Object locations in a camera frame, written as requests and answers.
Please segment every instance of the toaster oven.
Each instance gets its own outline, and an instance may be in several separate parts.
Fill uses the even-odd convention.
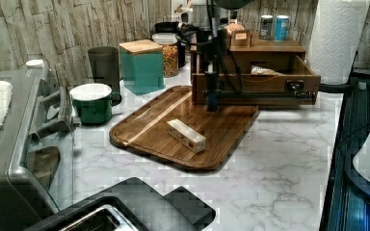
[[[47,68],[0,71],[13,86],[0,129],[0,230],[21,230],[73,202],[68,92]]]

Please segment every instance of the wooden cutting board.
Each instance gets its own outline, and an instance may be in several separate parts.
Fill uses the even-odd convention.
[[[193,105],[192,88],[177,86],[163,92],[110,130],[118,147],[150,154],[188,169],[215,169],[237,147],[258,116],[255,106],[221,106],[215,113]],[[167,122],[179,119],[206,137],[205,150],[194,153],[167,133]]]

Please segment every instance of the countertop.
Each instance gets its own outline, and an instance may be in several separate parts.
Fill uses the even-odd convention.
[[[166,89],[190,85],[189,64],[165,79]],[[265,109],[228,160],[216,171],[194,173],[112,146],[109,131],[162,93],[136,96],[123,86],[123,101],[102,126],[76,129],[74,201],[138,177],[165,195],[179,186],[217,212],[204,230],[318,230],[330,172],[342,94],[319,92],[317,103]]]

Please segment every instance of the spice jar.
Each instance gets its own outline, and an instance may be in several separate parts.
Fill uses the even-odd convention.
[[[178,74],[178,41],[174,33],[159,33],[152,36],[152,40],[162,45],[164,61],[164,77]]]

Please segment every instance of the green mug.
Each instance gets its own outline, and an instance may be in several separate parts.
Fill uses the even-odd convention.
[[[121,102],[121,96],[103,84],[86,84],[70,91],[76,113],[83,124],[101,124],[112,117],[112,107]]]

